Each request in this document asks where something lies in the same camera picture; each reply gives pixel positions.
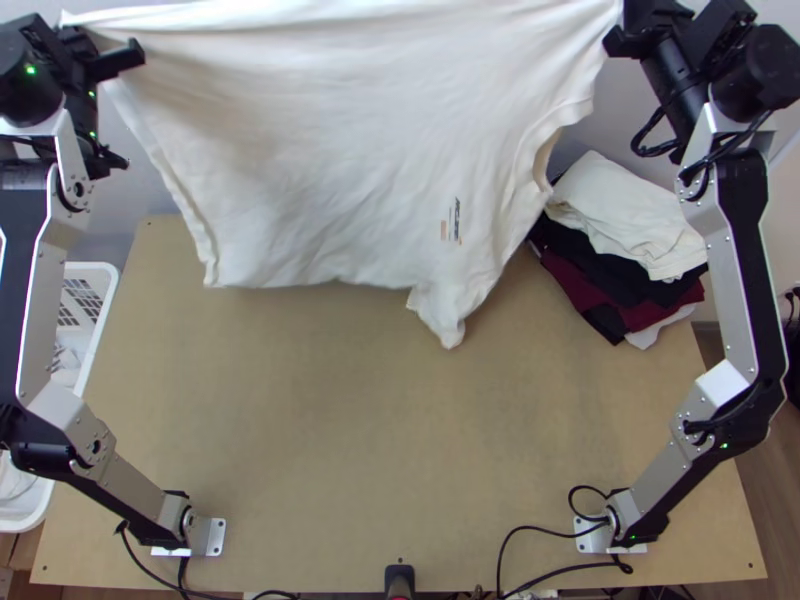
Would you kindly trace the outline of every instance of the black cable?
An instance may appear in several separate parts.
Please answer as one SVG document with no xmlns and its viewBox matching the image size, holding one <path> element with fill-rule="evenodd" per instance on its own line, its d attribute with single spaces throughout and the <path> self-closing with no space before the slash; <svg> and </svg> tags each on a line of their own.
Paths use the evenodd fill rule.
<svg viewBox="0 0 800 600">
<path fill-rule="evenodd" d="M 23 146 L 31 146 L 32 148 L 36 148 L 43 152 L 55 152 L 55 148 L 52 144 L 40 143 L 35 140 L 29 140 L 28 138 L 22 138 L 16 135 L 3 135 L 0 136 L 0 139 L 8 142 L 14 142 L 15 144 L 22 144 Z"/>
<path fill-rule="evenodd" d="M 691 435 L 693 433 L 708 433 L 712 429 L 716 429 L 720 425 L 724 425 L 728 421 L 735 419 L 745 410 L 752 407 L 753 401 L 756 399 L 758 394 L 761 393 L 763 388 L 764 383 L 759 381 L 750 389 L 750 393 L 747 394 L 747 397 L 742 400 L 732 411 L 722 415 L 721 417 L 709 419 L 707 421 L 687 421 L 683 426 L 683 432 L 687 435 Z"/>
<path fill-rule="evenodd" d="M 681 178 L 683 184 L 688 186 L 701 169 L 705 170 L 705 176 L 707 177 L 709 167 L 711 167 L 715 161 L 727 156 L 741 146 L 745 141 L 747 141 L 759 129 L 759 127 L 761 127 L 764 122 L 772 116 L 772 112 L 773 111 L 771 110 L 763 112 L 761 115 L 756 117 L 752 123 L 750 123 L 750 126 L 746 130 L 733 134 L 729 141 L 722 144 L 716 150 L 709 152 L 704 158 L 701 158 L 697 162 L 683 169 L 678 174 L 678 177 Z"/>
<path fill-rule="evenodd" d="M 686 596 L 689 598 L 689 600 L 696 600 L 696 598 L 692 595 L 692 592 L 690 592 L 685 585 L 681 584 L 681 589 L 683 590 L 683 593 L 686 594 Z"/>
<path fill-rule="evenodd" d="M 786 325 L 783 326 L 783 337 L 788 341 L 787 336 L 789 335 L 789 327 L 792 326 L 792 319 L 794 319 L 794 292 L 786 292 L 784 298 L 786 298 L 789 301 L 789 304 L 792 307 L 792 310 L 789 313 L 789 320 L 786 321 Z"/>
<path fill-rule="evenodd" d="M 513 595 L 513 594 L 502 595 L 501 591 L 502 591 L 503 588 L 501 587 L 501 574 L 502 574 L 502 569 L 503 569 L 503 555 L 505 554 L 506 546 L 508 546 L 508 543 L 511 541 L 511 538 L 516 533 L 519 533 L 520 531 L 535 531 L 535 532 L 538 532 L 538 533 L 546 533 L 547 535 L 552 535 L 552 536 L 560 537 L 560 538 L 563 538 L 563 539 L 574 540 L 576 538 L 579 538 L 579 537 L 582 537 L 582 536 L 586 535 L 587 533 L 591 533 L 592 531 L 596 531 L 597 529 L 600 529 L 601 527 L 606 527 L 607 525 L 608 525 L 608 519 L 606 519 L 602 523 L 597 523 L 593 527 L 590 527 L 589 529 L 587 529 L 585 531 L 582 531 L 580 533 L 562 533 L 560 531 L 553 531 L 551 529 L 545 529 L 544 527 L 538 527 L 536 525 L 520 525 L 519 527 L 515 527 L 514 529 L 509 531 L 508 534 L 506 535 L 505 539 L 503 540 L 503 543 L 500 545 L 500 552 L 497 554 L 497 569 L 495 571 L 495 586 L 496 586 L 495 589 L 497 591 L 498 600 L 503 600 L 503 598 L 507 598 L 508 596 Z M 549 577 L 554 577 L 555 575 L 558 575 L 561 572 L 567 572 L 567 571 L 559 570 L 559 572 L 553 572 L 552 574 L 549 574 L 548 576 Z"/>
<path fill-rule="evenodd" d="M 502 596 L 498 596 L 498 600 L 505 600 L 506 598 L 510 598 L 511 596 L 513 596 L 515 594 L 520 594 L 520 593 L 524 592 L 525 590 L 529 590 L 530 588 L 534 587 L 535 585 L 538 585 L 538 584 L 542 583 L 543 581 L 546 581 L 547 579 L 555 577 L 556 575 L 563 575 L 564 573 L 571 573 L 573 571 L 583 571 L 583 570 L 586 570 L 586 569 L 599 569 L 599 568 L 603 568 L 603 567 L 617 567 L 620 571 L 622 571 L 626 575 L 630 575 L 630 574 L 633 573 L 633 567 L 630 566 L 627 563 L 622 562 L 619 559 L 619 556 L 617 556 L 616 554 L 612 554 L 611 558 L 612 558 L 611 562 L 585 563 L 585 564 L 582 564 L 582 565 L 573 565 L 571 567 L 563 567 L 561 569 L 556 569 L 555 571 L 550 571 L 549 573 L 546 573 L 546 574 L 544 574 L 544 575 L 542 575 L 540 577 L 537 577 L 536 579 L 531 579 L 530 581 L 526 581 L 521 586 L 511 590 L 507 594 L 503 594 Z"/>
<path fill-rule="evenodd" d="M 567 502 L 569 503 L 569 507 L 572 509 L 572 512 L 574 512 L 576 516 L 580 517 L 585 521 L 590 521 L 592 523 L 608 523 L 607 517 L 588 517 L 575 508 L 575 504 L 572 501 L 572 497 L 575 495 L 575 492 L 579 492 L 581 490 L 590 490 L 602 496 L 603 500 L 608 500 L 608 496 L 603 492 L 601 492 L 600 490 L 598 490 L 596 487 L 592 487 L 591 485 L 576 485 L 569 491 L 569 494 L 567 494 Z"/>
<path fill-rule="evenodd" d="M 181 597 L 194 596 L 195 598 L 205 598 L 206 600 L 229 600 L 228 598 L 223 598 L 222 596 L 215 596 L 214 594 L 206 594 L 204 592 L 194 592 L 192 590 L 186 589 L 182 585 L 172 584 L 169 581 L 167 581 L 166 579 L 162 579 L 161 577 L 159 577 L 158 575 L 153 573 L 150 569 L 145 567 L 142 564 L 142 562 L 136 557 L 136 554 L 134 554 L 133 548 L 131 548 L 131 544 L 128 541 L 128 536 L 126 534 L 126 530 L 127 529 L 128 529 L 128 522 L 127 521 L 122 521 L 122 523 L 117 525 L 117 529 L 114 531 L 114 533 L 120 534 L 120 536 L 122 537 L 122 543 L 125 545 L 125 550 L 128 551 L 128 556 L 131 557 L 131 560 L 136 564 L 136 566 L 139 567 L 139 569 L 141 569 L 141 571 L 145 575 L 150 577 L 150 579 L 152 579 L 153 581 L 157 581 L 158 583 L 160 583 L 161 585 L 163 585 L 166 588 L 169 588 L 169 589 L 171 589 L 173 591 L 176 591 L 176 592 L 180 593 Z M 182 580 L 183 577 L 186 575 L 186 567 L 188 566 L 188 562 L 189 561 L 187 560 L 186 561 L 186 565 L 183 567 L 183 571 L 181 571 L 180 567 L 179 567 L 179 579 L 180 580 Z M 260 592 L 259 594 L 257 594 L 255 597 L 253 597 L 252 600 L 257 600 L 259 598 L 263 598 L 264 596 L 270 596 L 270 595 L 282 596 L 283 598 L 286 598 L 287 600 L 301 600 L 300 596 L 298 594 L 291 594 L 289 592 L 284 592 L 282 590 L 265 590 L 265 591 Z"/>
<path fill-rule="evenodd" d="M 657 146 L 645 146 L 643 144 L 644 138 L 646 138 L 655 126 L 664 118 L 666 114 L 664 108 L 662 106 L 658 106 L 656 108 L 653 115 L 650 119 L 645 123 L 644 127 L 642 127 L 636 135 L 633 136 L 631 139 L 631 150 L 637 156 L 641 156 L 642 158 L 653 158 L 655 156 L 661 156 L 662 154 L 666 154 L 675 148 L 680 147 L 681 143 L 678 141 L 677 138 L 670 140 L 668 142 L 664 142 L 663 144 L 658 144 Z"/>
<path fill-rule="evenodd" d="M 186 584 L 184 582 L 184 579 L 186 578 L 186 569 L 189 568 L 189 559 L 190 558 L 191 558 L 191 556 L 182 556 L 181 557 L 181 562 L 178 565 L 178 587 L 179 588 L 186 588 Z M 186 595 L 186 592 L 179 591 L 178 593 L 181 595 L 181 598 L 183 598 L 183 600 L 191 600 L 189 598 L 189 596 Z"/>
</svg>

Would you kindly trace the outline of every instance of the maroon folded clothing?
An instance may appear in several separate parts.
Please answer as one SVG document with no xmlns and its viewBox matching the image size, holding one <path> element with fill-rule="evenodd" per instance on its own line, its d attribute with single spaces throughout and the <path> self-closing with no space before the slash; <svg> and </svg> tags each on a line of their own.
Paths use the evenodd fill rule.
<svg viewBox="0 0 800 600">
<path fill-rule="evenodd" d="M 619 306 L 601 289 L 596 287 L 577 266 L 566 258 L 554 254 L 550 250 L 542 253 L 542 265 L 556 278 L 567 294 L 570 302 L 581 315 L 586 317 L 593 309 L 606 305 L 612 307 L 619 315 L 628 332 L 642 331 L 659 321 L 672 316 L 686 304 L 702 302 L 705 290 L 699 280 L 695 282 L 672 306 L 663 307 L 655 302 L 645 300 L 634 307 Z"/>
</svg>

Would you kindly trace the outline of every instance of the black folded clothing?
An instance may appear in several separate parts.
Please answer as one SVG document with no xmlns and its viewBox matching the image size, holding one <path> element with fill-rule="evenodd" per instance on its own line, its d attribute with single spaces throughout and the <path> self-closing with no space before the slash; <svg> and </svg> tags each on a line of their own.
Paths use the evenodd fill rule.
<svg viewBox="0 0 800 600">
<path fill-rule="evenodd" d="M 564 227 L 545 214 L 533 226 L 528 239 L 540 251 L 549 249 L 569 260 L 616 304 L 627 308 L 647 300 L 670 308 L 708 271 L 708 265 L 700 265 L 672 283 L 652 281 L 647 270 L 636 261 L 598 254 L 584 232 Z"/>
</svg>

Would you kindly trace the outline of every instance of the wooden floor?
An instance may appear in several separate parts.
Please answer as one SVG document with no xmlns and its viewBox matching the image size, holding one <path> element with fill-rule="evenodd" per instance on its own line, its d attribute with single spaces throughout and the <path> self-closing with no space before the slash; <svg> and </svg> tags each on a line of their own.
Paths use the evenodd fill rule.
<svg viewBox="0 0 800 600">
<path fill-rule="evenodd" d="M 719 362 L 723 354 L 718 333 L 700 331 L 697 341 L 707 365 Z M 689 585 L 688 588 L 696 600 L 798 600 L 800 411 L 787 403 L 775 418 L 769 439 L 738 457 L 736 463 L 769 579 Z M 177 597 L 168 591 L 64 588 L 60 600 L 167 600 Z"/>
</svg>

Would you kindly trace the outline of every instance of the wooden board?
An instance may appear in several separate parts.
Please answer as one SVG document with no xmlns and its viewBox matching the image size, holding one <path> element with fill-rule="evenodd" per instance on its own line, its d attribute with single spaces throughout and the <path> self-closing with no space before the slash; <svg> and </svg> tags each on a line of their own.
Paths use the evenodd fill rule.
<svg viewBox="0 0 800 600">
<path fill-rule="evenodd" d="M 140 228 L 86 397 L 133 464 L 229 519 L 224 556 L 192 561 L 195 587 L 375 592 L 402 557 L 421 590 L 491 589 L 506 532 L 567 530 L 571 486 L 632 483 L 703 371 L 688 323 L 647 352 L 609 346 L 526 250 L 454 351 L 405 296 L 206 290 L 180 218 Z M 551 585 L 766 576 L 732 461 L 672 521 L 630 559 L 633 575 L 598 569 Z M 59 486 L 34 580 L 155 587 L 111 535 L 117 522 Z M 572 541 L 521 534 L 503 582 L 586 560 Z M 176 561 L 146 563 L 174 580 Z"/>
</svg>

